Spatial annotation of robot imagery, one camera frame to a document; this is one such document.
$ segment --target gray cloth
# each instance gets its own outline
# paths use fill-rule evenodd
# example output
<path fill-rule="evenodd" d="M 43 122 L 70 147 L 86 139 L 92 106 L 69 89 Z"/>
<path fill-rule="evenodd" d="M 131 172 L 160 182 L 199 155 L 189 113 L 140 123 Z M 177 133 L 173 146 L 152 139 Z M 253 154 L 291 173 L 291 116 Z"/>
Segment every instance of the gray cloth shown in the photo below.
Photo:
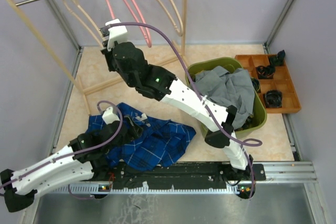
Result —
<path fill-rule="evenodd" d="M 234 129 L 242 127 L 246 119 L 253 114 L 254 88 L 247 70 L 238 68 L 229 73 L 218 66 L 211 71 L 196 74 L 195 84 L 202 95 L 214 103 L 237 108 L 237 115 L 233 122 Z"/>

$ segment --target blue plaid shirt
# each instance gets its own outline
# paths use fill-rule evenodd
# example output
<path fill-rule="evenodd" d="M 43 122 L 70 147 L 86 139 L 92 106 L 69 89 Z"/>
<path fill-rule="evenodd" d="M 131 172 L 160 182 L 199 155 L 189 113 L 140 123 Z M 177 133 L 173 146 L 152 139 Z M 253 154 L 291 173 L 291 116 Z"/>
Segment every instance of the blue plaid shirt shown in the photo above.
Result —
<path fill-rule="evenodd" d="M 175 123 L 171 120 L 160 120 L 148 116 L 140 121 L 142 112 L 125 103 L 119 103 L 118 108 L 123 116 L 129 115 L 135 124 L 143 128 L 140 138 L 113 148 L 107 159 L 111 167 L 123 159 L 129 166 L 137 170 L 152 170 L 157 164 L 163 167 L 170 166 L 179 160 L 185 153 L 195 130 L 187 125 Z M 102 116 L 90 116 L 87 132 L 100 130 L 105 125 Z"/>

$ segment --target fabric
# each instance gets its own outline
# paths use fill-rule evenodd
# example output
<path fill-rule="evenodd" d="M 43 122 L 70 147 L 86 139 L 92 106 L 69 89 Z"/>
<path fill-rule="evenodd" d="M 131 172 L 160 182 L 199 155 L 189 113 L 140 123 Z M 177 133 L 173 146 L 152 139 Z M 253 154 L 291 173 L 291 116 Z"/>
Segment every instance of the fabric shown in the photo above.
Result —
<path fill-rule="evenodd" d="M 140 138 L 122 147 L 113 148 L 107 154 L 111 167 L 116 166 L 121 159 L 132 168 L 142 171 L 152 170 L 157 164 L 170 166 L 185 153 L 196 134 L 192 127 L 181 123 L 150 116 L 146 118 L 142 112 L 125 103 L 118 104 L 118 108 L 123 116 L 129 115 L 135 124 L 143 127 L 143 133 Z M 90 116 L 87 132 L 100 130 L 104 125 L 101 115 Z"/>
<path fill-rule="evenodd" d="M 242 127 L 246 119 L 253 114 L 254 88 L 247 70 L 238 68 L 229 73 L 217 66 L 213 70 L 196 74 L 195 84 L 202 95 L 214 103 L 237 108 L 237 115 L 232 123 L 234 129 Z"/>

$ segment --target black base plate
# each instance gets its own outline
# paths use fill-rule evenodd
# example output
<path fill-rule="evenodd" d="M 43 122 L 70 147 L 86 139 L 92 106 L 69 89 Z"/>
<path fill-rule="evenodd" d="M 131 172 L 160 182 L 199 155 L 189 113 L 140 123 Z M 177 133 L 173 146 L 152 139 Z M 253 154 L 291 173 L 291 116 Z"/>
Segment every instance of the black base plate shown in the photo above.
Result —
<path fill-rule="evenodd" d="M 225 189 L 224 176 L 235 180 L 232 175 L 228 176 L 226 170 L 232 170 L 226 162 L 178 162 L 169 167 L 157 166 L 152 171 L 141 172 L 120 162 L 111 172 L 114 173 L 113 189 L 138 188 L 143 186 L 143 182 L 147 182 L 150 189 L 171 189 L 173 185 L 174 189 Z M 262 164 L 253 165 L 253 170 L 256 181 L 266 180 Z"/>

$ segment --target clothes rack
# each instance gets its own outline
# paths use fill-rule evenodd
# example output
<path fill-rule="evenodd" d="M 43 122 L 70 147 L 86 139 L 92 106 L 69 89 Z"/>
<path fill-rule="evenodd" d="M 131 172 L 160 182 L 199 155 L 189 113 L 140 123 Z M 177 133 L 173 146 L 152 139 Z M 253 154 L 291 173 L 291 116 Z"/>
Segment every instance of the clothes rack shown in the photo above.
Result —
<path fill-rule="evenodd" d="M 29 3 L 33 3 L 39 0 L 25 0 L 16 3 L 14 0 L 6 0 L 10 7 L 16 12 L 16 14 L 22 19 L 22 21 L 25 23 L 25 25 L 29 28 L 29 30 L 34 34 L 34 36 L 39 40 L 39 42 L 45 47 L 47 52 L 52 56 L 54 61 L 59 65 L 59 67 L 62 69 L 62 71 L 66 74 L 68 79 L 74 84 L 74 86 L 79 90 L 79 92 L 83 95 L 85 106 L 88 110 L 88 113 L 90 113 L 88 105 L 87 105 L 87 95 L 98 92 L 102 89 L 105 89 L 107 87 L 110 87 L 116 83 L 121 82 L 121 78 L 114 78 L 112 80 L 105 81 L 100 84 L 93 85 L 88 88 L 84 88 L 83 84 L 80 82 L 80 79 L 78 78 L 78 81 L 74 79 L 74 77 L 71 75 L 70 71 L 66 68 L 65 64 L 61 61 L 61 59 L 56 55 L 56 53 L 53 51 L 53 49 L 50 47 L 49 43 L 44 39 L 43 35 L 38 31 L 38 29 L 34 26 L 32 21 L 28 18 L 28 16 L 25 14 L 25 12 L 19 8 L 22 5 L 26 5 Z M 181 40 L 181 46 L 178 46 L 178 44 L 173 41 L 174 46 L 178 49 L 179 53 L 183 57 L 183 60 L 187 65 L 188 60 L 185 57 L 185 24 L 186 24 L 186 13 L 187 13 L 187 0 L 182 0 L 182 26 L 184 26 L 183 32 L 181 34 L 182 40 Z M 164 59 L 161 62 L 158 62 L 160 66 L 163 66 L 165 64 L 174 62 L 176 60 L 175 57 Z"/>

